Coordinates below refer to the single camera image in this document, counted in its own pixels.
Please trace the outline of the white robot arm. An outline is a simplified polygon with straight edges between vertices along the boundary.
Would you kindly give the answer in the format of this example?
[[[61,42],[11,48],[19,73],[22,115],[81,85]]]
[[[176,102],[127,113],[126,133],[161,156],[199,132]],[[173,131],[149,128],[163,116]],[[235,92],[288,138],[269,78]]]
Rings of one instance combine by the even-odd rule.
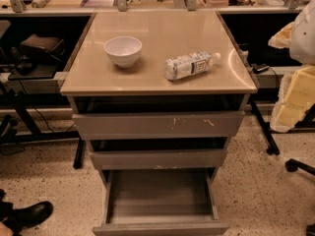
[[[311,0],[295,20],[268,42],[277,49],[287,48],[289,57],[301,66],[285,73],[281,80],[270,127],[280,133],[291,130],[315,104],[315,0]]]

